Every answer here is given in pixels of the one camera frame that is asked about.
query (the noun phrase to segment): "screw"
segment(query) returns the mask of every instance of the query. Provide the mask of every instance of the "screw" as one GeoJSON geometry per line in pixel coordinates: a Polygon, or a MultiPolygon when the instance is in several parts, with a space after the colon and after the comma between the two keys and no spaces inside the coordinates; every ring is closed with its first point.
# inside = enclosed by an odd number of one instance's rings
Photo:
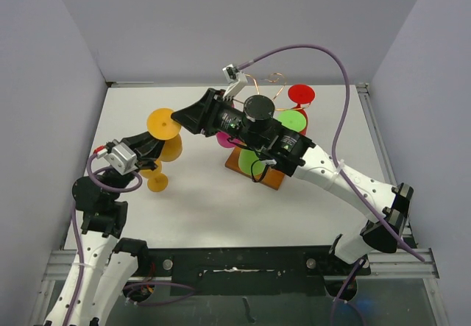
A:
{"type": "Polygon", "coordinates": [[[163,269],[165,269],[166,271],[170,270],[173,265],[173,261],[169,259],[164,260],[164,262],[162,263],[163,269]]]}
{"type": "Polygon", "coordinates": [[[309,269],[315,269],[315,268],[316,268],[316,260],[314,260],[313,258],[309,258],[309,259],[306,261],[306,266],[307,266],[309,269]]]}

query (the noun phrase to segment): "gray wall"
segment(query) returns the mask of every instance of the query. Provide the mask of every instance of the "gray wall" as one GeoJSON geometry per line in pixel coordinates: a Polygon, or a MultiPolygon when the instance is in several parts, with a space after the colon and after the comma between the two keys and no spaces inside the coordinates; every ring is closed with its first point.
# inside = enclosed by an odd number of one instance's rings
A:
{"type": "MultiPolygon", "coordinates": [[[[337,52],[368,81],[416,0],[63,0],[109,81],[224,81],[221,68],[290,43],[337,52]]],[[[333,62],[295,51],[250,69],[338,83],[333,62]]]]}
{"type": "Polygon", "coordinates": [[[105,83],[61,0],[0,0],[0,324],[25,325],[105,83]]]}
{"type": "Polygon", "coordinates": [[[414,235],[432,247],[452,325],[470,323],[471,0],[418,0],[372,81],[414,235]]]}

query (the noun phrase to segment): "green disc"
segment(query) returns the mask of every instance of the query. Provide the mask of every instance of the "green disc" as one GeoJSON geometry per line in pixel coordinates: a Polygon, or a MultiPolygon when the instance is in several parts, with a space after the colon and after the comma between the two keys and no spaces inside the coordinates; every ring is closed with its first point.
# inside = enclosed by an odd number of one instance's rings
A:
{"type": "MultiPolygon", "coordinates": [[[[238,156],[238,167],[246,175],[250,175],[250,167],[252,163],[258,160],[257,155],[253,151],[248,149],[242,149],[241,154],[238,156]]],[[[259,174],[262,174],[262,171],[265,169],[265,164],[257,162],[253,166],[253,176],[256,177],[259,174]]]]}
{"type": "Polygon", "coordinates": [[[281,122],[284,127],[288,127],[290,130],[296,132],[303,131],[307,124],[304,115],[296,110],[282,111],[278,116],[278,121],[281,122]]]}

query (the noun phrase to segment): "copper wire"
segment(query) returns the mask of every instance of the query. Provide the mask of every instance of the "copper wire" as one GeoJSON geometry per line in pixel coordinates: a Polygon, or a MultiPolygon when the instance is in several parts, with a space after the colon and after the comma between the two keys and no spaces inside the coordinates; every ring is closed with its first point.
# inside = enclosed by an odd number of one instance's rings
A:
{"type": "Polygon", "coordinates": [[[253,82],[255,84],[255,89],[257,90],[257,94],[260,94],[260,91],[258,90],[258,83],[257,83],[257,80],[254,78],[254,76],[251,76],[249,74],[245,74],[247,77],[250,77],[251,79],[253,79],[253,82]]]}
{"type": "Polygon", "coordinates": [[[281,76],[284,80],[285,80],[285,84],[283,85],[283,87],[280,88],[280,90],[278,91],[278,93],[276,93],[276,95],[273,97],[273,101],[281,94],[281,92],[283,92],[283,89],[285,89],[285,86],[287,84],[287,80],[286,80],[286,77],[284,74],[281,74],[280,72],[274,72],[272,74],[270,74],[268,76],[267,79],[265,79],[266,81],[270,82],[270,83],[276,83],[280,80],[280,77],[278,77],[277,79],[270,79],[271,76],[281,76]]]}
{"type": "Polygon", "coordinates": [[[307,109],[310,105],[311,105],[311,103],[309,103],[308,105],[306,105],[304,107],[293,107],[291,109],[275,109],[275,111],[304,110],[304,109],[307,109]]]}

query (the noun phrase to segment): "orange base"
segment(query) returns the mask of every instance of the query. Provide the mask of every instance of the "orange base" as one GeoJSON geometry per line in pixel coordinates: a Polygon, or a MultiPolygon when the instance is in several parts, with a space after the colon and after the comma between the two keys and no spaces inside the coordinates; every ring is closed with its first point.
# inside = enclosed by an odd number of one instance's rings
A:
{"type": "MultiPolygon", "coordinates": [[[[240,170],[238,167],[238,156],[241,153],[241,149],[238,147],[235,147],[233,152],[230,154],[229,158],[226,161],[226,168],[229,168],[230,170],[237,171],[239,174],[244,175],[245,177],[251,177],[250,175],[245,174],[240,170]]],[[[269,188],[273,188],[274,190],[278,190],[281,186],[281,183],[283,182],[283,179],[285,177],[285,174],[283,174],[281,171],[274,170],[274,169],[268,169],[265,179],[261,182],[265,186],[268,186],[269,188]]]]}

